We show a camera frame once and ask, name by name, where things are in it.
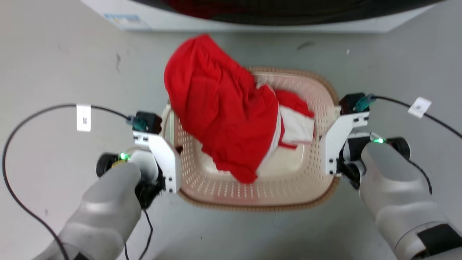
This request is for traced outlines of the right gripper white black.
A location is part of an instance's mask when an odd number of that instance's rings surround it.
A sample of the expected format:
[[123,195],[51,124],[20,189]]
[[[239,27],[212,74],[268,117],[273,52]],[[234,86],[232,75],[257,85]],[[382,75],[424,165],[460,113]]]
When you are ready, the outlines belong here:
[[337,173],[347,180],[353,189],[359,190],[361,177],[365,174],[365,165],[361,153],[372,141],[371,132],[354,131],[348,135],[337,159]]

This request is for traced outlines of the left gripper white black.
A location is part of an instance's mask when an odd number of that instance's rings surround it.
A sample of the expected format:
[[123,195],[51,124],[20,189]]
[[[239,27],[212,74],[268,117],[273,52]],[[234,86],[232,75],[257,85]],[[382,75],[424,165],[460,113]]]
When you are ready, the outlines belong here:
[[129,162],[136,164],[141,172],[141,179],[135,188],[135,195],[141,209],[148,209],[153,200],[162,191],[166,191],[163,171],[157,164],[154,155],[146,149],[129,149]]

